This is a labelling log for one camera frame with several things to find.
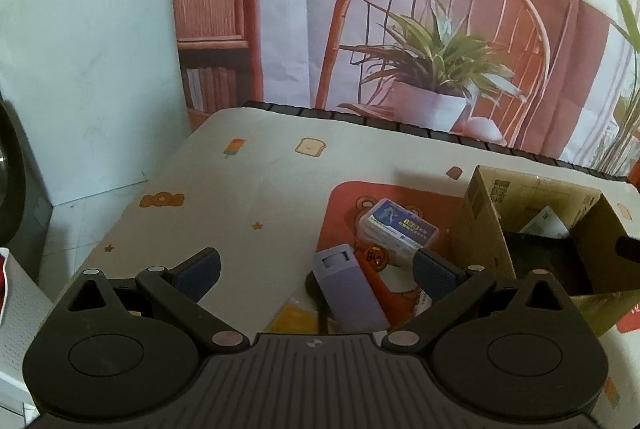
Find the black edge strip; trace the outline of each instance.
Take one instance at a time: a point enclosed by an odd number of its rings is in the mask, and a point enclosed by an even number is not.
[[[368,126],[370,128],[376,128],[378,130],[388,130],[392,132],[405,133],[406,135],[421,136],[422,138],[433,138],[434,140],[452,142],[454,144],[462,144],[462,146],[468,146],[470,148],[484,149],[486,151],[507,154],[510,156],[520,156],[534,162],[539,162],[539,164],[553,165],[556,167],[566,167],[576,171],[581,171],[596,178],[601,178],[602,180],[630,183],[626,176],[609,175],[601,171],[581,167],[579,165],[569,164],[569,162],[565,162],[564,160],[556,160],[555,158],[550,158],[541,154],[534,154],[527,151],[522,151],[520,149],[507,148],[505,146],[499,146],[498,144],[482,142],[481,140],[476,140],[474,138],[466,138],[465,136],[453,135],[452,133],[436,132],[427,128],[412,126],[411,124],[392,122],[391,120],[373,119],[370,117],[361,117],[358,115],[345,114],[342,112],[329,112],[327,110],[316,110],[313,108],[296,108],[294,106],[283,106],[280,104],[268,104],[265,102],[255,101],[245,102],[244,107],[258,108],[261,110],[281,113],[284,115],[296,115],[299,117],[307,117],[311,119],[340,120],[342,122],[351,122],[352,124]]]

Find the white tile floor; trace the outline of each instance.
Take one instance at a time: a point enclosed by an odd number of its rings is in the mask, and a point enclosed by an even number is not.
[[[22,429],[24,427],[24,417],[0,407],[0,427],[2,429]]]
[[[141,182],[53,209],[38,278],[38,285],[47,297],[54,300],[58,296],[144,186],[145,182]]]

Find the wooden cabinet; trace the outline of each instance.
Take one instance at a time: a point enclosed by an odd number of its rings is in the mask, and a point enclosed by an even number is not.
[[[198,122],[262,99],[256,9],[256,0],[174,0],[185,98]]]

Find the white tablecloth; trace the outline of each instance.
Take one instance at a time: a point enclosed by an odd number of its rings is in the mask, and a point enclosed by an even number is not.
[[[235,138],[244,144],[237,154],[225,155]],[[303,138],[324,142],[326,148],[319,156],[296,152]],[[312,148],[318,144],[312,142]],[[640,237],[640,195],[630,184],[337,120],[239,108],[214,114],[191,135],[81,270],[100,268],[109,278],[133,277],[147,266],[171,268],[204,247],[215,247],[222,275],[200,305],[253,337],[310,271],[335,186],[369,181],[462,196],[476,165],[599,188],[610,203],[626,206],[632,219],[614,209],[627,233]],[[458,180],[446,175],[452,166],[463,171]],[[173,200],[174,206],[140,206],[143,195],[160,192],[168,193],[164,200]],[[631,428],[640,421],[640,331],[621,335],[613,327],[603,343],[620,399],[603,396],[596,412],[612,428]]]

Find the cardboard box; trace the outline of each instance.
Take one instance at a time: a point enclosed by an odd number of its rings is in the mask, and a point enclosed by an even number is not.
[[[617,255],[625,228],[598,189],[478,166],[449,231],[450,259],[516,279],[502,231],[518,232],[547,205],[575,241],[593,295],[572,300],[600,336],[640,302],[640,265]]]

